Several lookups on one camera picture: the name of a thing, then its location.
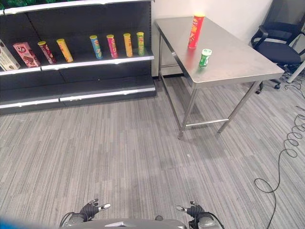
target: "white shelf edge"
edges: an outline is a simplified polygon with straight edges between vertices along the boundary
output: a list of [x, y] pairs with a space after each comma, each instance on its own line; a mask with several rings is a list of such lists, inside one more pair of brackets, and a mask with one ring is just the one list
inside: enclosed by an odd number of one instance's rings
[[85, 67], [85, 66], [105, 65], [105, 64], [120, 64], [120, 63], [150, 61], [150, 60], [154, 60], [153, 55], [118, 58], [118, 59], [110, 59], [110, 60], [100, 60], [100, 61], [96, 60], [96, 61], [86, 61], [86, 62], [60, 63], [60, 64], [45, 65], [45, 66], [36, 67], [36, 68], [25, 68], [25, 69], [18, 69], [18, 70], [12, 70], [12, 71], [4, 71], [4, 72], [0, 72], [0, 76], [20, 74], [20, 73], [39, 72], [39, 71], [48, 71], [48, 70], [67, 69], [67, 68], [75, 68], [75, 67]]
[[117, 91], [117, 92], [86, 94], [86, 95], [69, 96], [69, 97], [56, 98], [56, 99], [36, 100], [36, 101], [13, 103], [13, 104], [3, 104], [3, 105], [0, 105], [0, 109], [12, 108], [12, 107], [23, 107], [23, 106], [38, 105], [38, 104], [68, 102], [68, 101], [92, 99], [92, 98], [115, 96], [115, 95], [128, 95], [128, 94], [136, 94], [136, 93], [143, 93], [143, 92], [154, 92], [155, 90], [156, 90], [155, 87], [149, 87], [149, 88], [124, 90], [124, 91]]
[[12, 108], [12, 107], [23, 107], [23, 106], [38, 105], [38, 104], [50, 104], [50, 103], [59, 103], [59, 99], [46, 99], [46, 100], [37, 100], [37, 101], [30, 101], [30, 102], [21, 102], [21, 103], [15, 103], [15, 104], [4, 104], [4, 105], [0, 105], [0, 109]]
[[128, 94], [135, 94], [135, 93], [141, 93], [141, 92], [153, 92], [155, 90], [156, 89], [154, 87], [150, 87], [150, 88], [125, 90], [125, 91], [118, 91], [118, 92], [85, 94], [85, 95], [78, 95], [78, 96], [63, 97], [63, 98], [60, 98], [60, 101], [61, 102], [67, 102], [67, 101], [75, 101], [75, 100], [82, 100], [82, 99], [92, 99], [92, 98], [107, 97], [107, 96], [114, 96], [114, 95], [128, 95]]
[[2, 13], [0, 12], [0, 16], [16, 14], [16, 13], [40, 11], [40, 10], [49, 10], [56, 8], [65, 8], [65, 7], [105, 5], [105, 4], [124, 3], [124, 2], [138, 2], [138, 1], [151, 1], [151, 0], [77, 0], [77, 1], [56, 2], [49, 4], [9, 8], [4, 10], [4, 14], [2, 10]]
[[40, 67], [24, 68], [24, 69], [17, 69], [17, 70], [11, 70], [11, 71], [3, 71], [3, 72], [0, 72], [0, 76], [14, 75], [14, 74], [20, 74], [20, 73], [32, 73], [32, 72], [39, 72], [39, 71], [41, 71]]
[[100, 61], [86, 61], [86, 62], [76, 62], [76, 63], [72, 62], [72, 63], [61, 63], [61, 64], [42, 66], [41, 69], [43, 71], [58, 70], [58, 69], [85, 67], [85, 66], [93, 66], [93, 65], [120, 64], [120, 63], [128, 63], [128, 62], [149, 61], [149, 60], [153, 60], [153, 59], [154, 59], [154, 56], [141, 56], [141, 57], [118, 58], [118, 59], [100, 60]]

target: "table leg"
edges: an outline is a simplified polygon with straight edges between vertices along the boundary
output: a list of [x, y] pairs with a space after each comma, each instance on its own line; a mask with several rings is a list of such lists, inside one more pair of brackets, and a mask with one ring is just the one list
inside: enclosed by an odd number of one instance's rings
[[198, 89], [193, 89], [189, 105], [187, 107], [186, 113], [185, 113], [184, 118], [183, 118], [182, 125], [181, 125], [180, 130], [179, 130], [178, 139], [182, 138], [182, 135], [183, 135], [183, 132], [185, 130], [186, 123], [187, 123], [187, 119], [189, 118], [190, 113], [191, 113], [191, 111], [193, 109], [193, 106], [195, 104], [195, 99], [197, 97], [197, 94], [198, 94]]
[[158, 79], [161, 80], [161, 65], [162, 65], [162, 36], [159, 35], [159, 70], [158, 70]]
[[254, 91], [257, 90], [257, 87], [259, 86], [259, 84], [261, 83], [261, 81], [257, 81], [254, 82], [252, 84], [252, 86], [250, 87], [250, 89], [247, 91], [247, 93], [243, 96], [243, 98], [241, 99], [241, 101], [239, 102], [239, 104], [236, 106], [236, 108], [232, 111], [232, 113], [229, 116], [229, 120], [226, 121], [222, 127], [220, 127], [220, 129], [218, 130], [219, 133], [221, 133], [226, 126], [231, 122], [231, 120], [235, 117], [235, 115], [237, 114], [237, 112], [240, 110], [240, 108], [242, 108], [242, 106], [245, 104], [245, 102], [250, 98], [250, 96], [253, 94]]
[[292, 83], [292, 81], [301, 73], [301, 71], [305, 68], [305, 61], [297, 68], [295, 73], [293, 73], [289, 79], [287, 80], [287, 83]]

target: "green bottle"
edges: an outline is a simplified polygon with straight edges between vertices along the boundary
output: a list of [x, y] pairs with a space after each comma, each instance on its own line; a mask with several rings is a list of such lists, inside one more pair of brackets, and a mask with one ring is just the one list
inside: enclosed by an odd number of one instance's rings
[[208, 59], [212, 55], [212, 50], [210, 49], [203, 49], [201, 53], [201, 60], [199, 62], [199, 67], [205, 68], [208, 64]]

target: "dark red pringles can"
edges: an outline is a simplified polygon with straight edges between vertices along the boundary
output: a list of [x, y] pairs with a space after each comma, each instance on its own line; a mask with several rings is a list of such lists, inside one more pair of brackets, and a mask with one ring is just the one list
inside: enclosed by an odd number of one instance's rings
[[50, 64], [56, 63], [56, 59], [54, 58], [53, 54], [51, 53], [47, 43], [45, 41], [38, 42], [39, 47], [41, 48], [43, 54], [46, 56], [47, 60]]
[[200, 15], [200, 14], [194, 15], [192, 30], [188, 45], [188, 47], [191, 49], [194, 49], [197, 46], [203, 20], [204, 20], [204, 15]]

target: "pink snack box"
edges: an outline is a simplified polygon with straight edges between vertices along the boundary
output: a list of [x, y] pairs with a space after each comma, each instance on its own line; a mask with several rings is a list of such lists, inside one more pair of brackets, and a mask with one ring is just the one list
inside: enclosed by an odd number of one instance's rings
[[27, 42], [16, 43], [13, 44], [13, 46], [29, 68], [40, 66], [39, 60], [37, 59]]

